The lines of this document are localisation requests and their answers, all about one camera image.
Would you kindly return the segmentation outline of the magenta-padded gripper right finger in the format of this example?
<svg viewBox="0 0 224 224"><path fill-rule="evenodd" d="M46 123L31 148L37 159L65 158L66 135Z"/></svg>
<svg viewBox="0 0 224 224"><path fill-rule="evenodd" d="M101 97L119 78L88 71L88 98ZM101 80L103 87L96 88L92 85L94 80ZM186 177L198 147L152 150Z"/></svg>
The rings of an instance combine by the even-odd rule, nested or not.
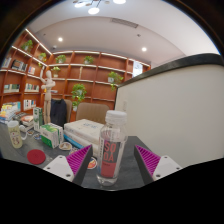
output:
<svg viewBox="0 0 224 224"><path fill-rule="evenodd" d="M168 155L158 156L139 145L134 146L134 156L145 185L182 169Z"/></svg>

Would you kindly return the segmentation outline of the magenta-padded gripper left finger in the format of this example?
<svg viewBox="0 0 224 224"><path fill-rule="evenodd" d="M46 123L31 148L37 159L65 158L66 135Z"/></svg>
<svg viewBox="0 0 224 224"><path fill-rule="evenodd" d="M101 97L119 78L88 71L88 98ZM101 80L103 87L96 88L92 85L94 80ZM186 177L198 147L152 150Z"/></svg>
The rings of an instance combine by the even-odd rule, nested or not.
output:
<svg viewBox="0 0 224 224"><path fill-rule="evenodd" d="M92 156L93 149L89 145L68 156L57 156L44 167L44 170L76 185L81 185Z"/></svg>

